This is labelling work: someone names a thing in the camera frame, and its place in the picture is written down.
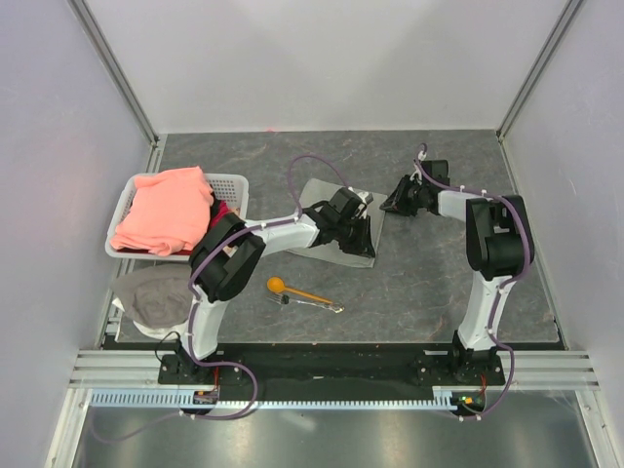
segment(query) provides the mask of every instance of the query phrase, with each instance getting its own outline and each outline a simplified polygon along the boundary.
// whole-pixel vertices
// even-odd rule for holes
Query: laundry basket
[[[133,251],[131,249],[122,249],[120,251],[116,251],[110,245],[110,241],[115,235],[115,228],[119,225],[121,221],[123,221],[128,212],[130,211],[130,207],[133,204],[133,199],[135,198],[135,193],[137,189],[135,188],[135,177],[137,176],[156,176],[156,174],[137,174],[133,175],[124,191],[119,198],[119,202],[117,202],[117,208],[115,209],[115,213],[113,214],[113,218],[110,221],[110,225],[108,226],[108,232],[106,235],[106,253],[115,258],[134,258],[137,260],[161,260],[161,261],[187,261],[189,252],[179,252],[173,253],[168,256],[159,256],[149,253],[148,251]],[[238,208],[240,209],[240,217],[245,218],[247,215],[247,204],[249,202],[249,191],[250,191],[250,183],[247,181],[245,177],[242,175],[232,175],[232,174],[205,174],[206,180],[211,185],[214,191],[214,195],[219,200],[223,200],[227,203],[229,208]]]

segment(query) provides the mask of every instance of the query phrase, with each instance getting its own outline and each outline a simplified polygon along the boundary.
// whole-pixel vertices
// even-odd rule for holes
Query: wall
[[[565,0],[87,0],[156,130],[493,129]]]
[[[104,233],[148,144],[63,0],[0,2],[0,453],[43,466],[113,261]]]
[[[585,2],[507,145],[565,336],[624,437],[624,4]]]

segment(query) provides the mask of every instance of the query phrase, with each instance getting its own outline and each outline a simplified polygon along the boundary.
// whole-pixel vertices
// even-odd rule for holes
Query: gray cloth
[[[317,178],[311,178],[303,187],[299,201],[303,208],[314,205],[320,200],[329,200],[333,194],[340,188],[329,182],[323,182]],[[354,188],[356,191],[364,191],[361,188]],[[370,216],[370,239],[377,255],[377,247],[379,246],[379,238],[381,237],[381,227],[385,212],[379,209],[379,206],[388,198],[380,193],[372,193],[373,201],[369,205],[368,214]],[[307,256],[309,258],[317,258],[319,260],[337,263],[338,265],[353,266],[355,268],[372,268],[374,258],[364,258],[363,256],[351,255],[340,250],[336,241],[325,244],[324,246],[315,247],[313,249],[293,249],[293,254]]]
[[[188,318],[193,296],[187,286],[190,276],[188,265],[150,266],[120,276],[111,289],[128,318],[152,329],[163,329]]]

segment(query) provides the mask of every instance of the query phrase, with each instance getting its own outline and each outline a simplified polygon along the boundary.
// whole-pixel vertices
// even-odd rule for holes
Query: silver fork
[[[337,303],[337,302],[334,302],[333,304],[326,304],[325,302],[313,302],[311,300],[299,300],[299,299],[293,299],[292,297],[286,294],[277,294],[276,292],[270,292],[267,298],[281,305],[286,305],[291,302],[296,302],[297,304],[314,305],[316,307],[321,307],[322,309],[331,310],[335,312],[336,314],[344,310],[344,305]]]

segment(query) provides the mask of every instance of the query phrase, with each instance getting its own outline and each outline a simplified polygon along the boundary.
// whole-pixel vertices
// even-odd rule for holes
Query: orange towel
[[[211,221],[213,188],[199,167],[135,178],[136,195],[111,246],[166,256],[192,250]]]

